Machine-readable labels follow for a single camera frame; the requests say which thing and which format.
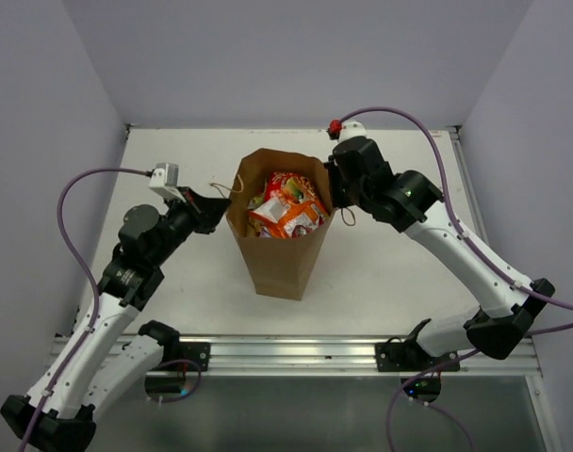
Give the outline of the green small snack packet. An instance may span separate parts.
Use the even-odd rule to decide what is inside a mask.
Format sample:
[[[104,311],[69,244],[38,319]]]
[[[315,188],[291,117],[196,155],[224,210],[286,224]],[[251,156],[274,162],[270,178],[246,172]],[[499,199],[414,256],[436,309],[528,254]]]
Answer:
[[[249,203],[248,203],[248,209],[249,210],[255,210],[257,209],[260,205],[262,205],[264,203],[264,195],[263,194],[259,194],[257,196],[254,196],[250,199]]]

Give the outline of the red snack packet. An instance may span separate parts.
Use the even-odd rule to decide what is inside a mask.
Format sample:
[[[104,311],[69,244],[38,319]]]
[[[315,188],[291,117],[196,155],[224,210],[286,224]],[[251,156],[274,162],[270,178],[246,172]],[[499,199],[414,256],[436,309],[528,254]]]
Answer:
[[[302,203],[317,197],[318,193],[311,180],[295,172],[275,171],[265,184],[265,202],[271,198],[280,198],[291,203]]]

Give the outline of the orange white snack packet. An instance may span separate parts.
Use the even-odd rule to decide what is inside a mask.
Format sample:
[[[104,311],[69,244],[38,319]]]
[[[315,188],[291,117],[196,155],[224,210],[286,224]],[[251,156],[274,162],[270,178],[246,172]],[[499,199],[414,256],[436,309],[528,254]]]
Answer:
[[[316,231],[328,220],[329,215],[317,199],[291,203],[280,198],[271,198],[257,209],[250,210],[248,218],[258,236],[290,239],[297,224]]]

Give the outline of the pink small snack packet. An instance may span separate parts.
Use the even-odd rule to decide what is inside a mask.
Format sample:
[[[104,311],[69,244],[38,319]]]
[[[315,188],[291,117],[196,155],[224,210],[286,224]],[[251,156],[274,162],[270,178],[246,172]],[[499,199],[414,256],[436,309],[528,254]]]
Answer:
[[[314,231],[314,229],[311,228],[311,227],[306,227],[306,226],[304,226],[304,225],[302,225],[302,224],[297,224],[297,225],[293,228],[291,237],[292,237],[292,238],[295,238],[295,237],[304,236],[304,235],[309,234],[309,233],[311,233],[311,232],[313,232],[313,231]]]

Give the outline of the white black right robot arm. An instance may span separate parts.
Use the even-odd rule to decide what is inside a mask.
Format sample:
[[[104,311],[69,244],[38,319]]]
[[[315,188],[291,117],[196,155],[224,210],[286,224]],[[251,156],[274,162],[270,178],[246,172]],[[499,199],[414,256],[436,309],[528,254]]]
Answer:
[[[472,347],[492,359],[506,359],[544,309],[545,299],[554,294],[552,283],[531,280],[499,258],[464,222],[451,220],[440,189],[416,170],[393,172],[374,140],[339,140],[325,167],[337,205],[356,205],[416,241],[479,304],[467,314],[421,321],[390,355],[419,370]]]

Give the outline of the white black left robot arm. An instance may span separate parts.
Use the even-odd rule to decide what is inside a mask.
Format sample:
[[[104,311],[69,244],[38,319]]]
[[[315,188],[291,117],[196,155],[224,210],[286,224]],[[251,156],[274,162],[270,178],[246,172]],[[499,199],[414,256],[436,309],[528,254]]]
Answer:
[[[10,395],[1,415],[20,450],[84,451],[103,412],[153,369],[200,377],[207,350],[187,351],[179,331],[149,321],[114,358],[109,352],[137,319],[164,279],[163,264],[192,234],[212,234],[228,210],[225,195],[204,197],[178,184],[178,168],[143,171],[167,209],[137,205],[123,216],[118,242],[99,280],[89,276],[92,301],[65,347],[23,395]]]

